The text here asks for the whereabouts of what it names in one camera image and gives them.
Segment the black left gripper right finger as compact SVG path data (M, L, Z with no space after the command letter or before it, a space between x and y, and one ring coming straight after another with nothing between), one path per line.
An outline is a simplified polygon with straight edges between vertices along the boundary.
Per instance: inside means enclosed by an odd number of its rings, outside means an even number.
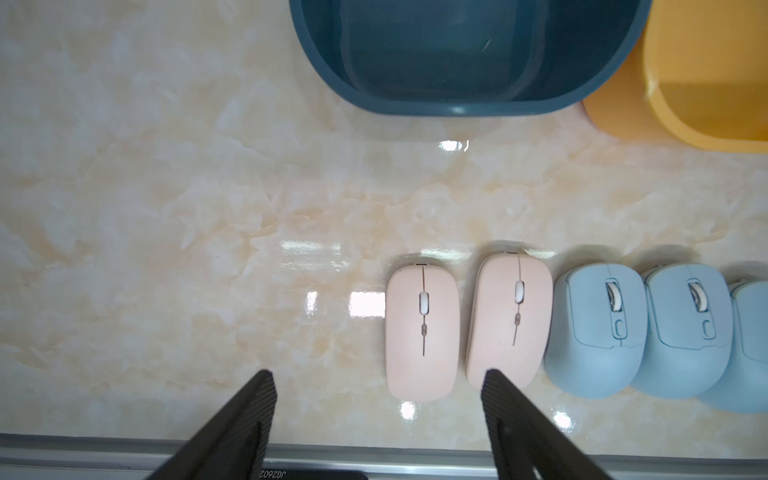
M486 372L481 401L500 479L606 479L499 370Z

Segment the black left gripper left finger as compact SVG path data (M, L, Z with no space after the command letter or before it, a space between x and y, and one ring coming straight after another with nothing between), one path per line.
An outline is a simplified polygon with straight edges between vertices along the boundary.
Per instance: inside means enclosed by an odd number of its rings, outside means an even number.
M254 375L152 479L257 479L277 403L273 375Z

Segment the light blue mouse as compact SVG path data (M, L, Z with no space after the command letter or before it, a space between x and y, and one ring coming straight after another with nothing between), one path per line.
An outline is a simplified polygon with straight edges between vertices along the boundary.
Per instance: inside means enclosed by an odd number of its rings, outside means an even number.
M736 413L767 412L767 281L730 286L733 344L721 378L698 399Z
M561 390L601 399L630 385L648 333L640 274L617 263L572 269L555 284L544 367Z
M631 386L664 399L696 397L721 378L734 334L730 291L711 266L679 263L642 274L648 334Z

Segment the pink mouse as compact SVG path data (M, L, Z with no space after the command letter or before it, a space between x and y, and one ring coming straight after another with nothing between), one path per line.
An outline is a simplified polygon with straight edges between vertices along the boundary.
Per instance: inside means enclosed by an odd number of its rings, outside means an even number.
M439 400L453 390L459 365L460 298L443 267L413 264L397 270L385 295L385 369L399 400Z
M517 388L529 385L548 342L553 280L540 260L517 253L489 256L478 271L466 377L480 389L486 372L501 371Z

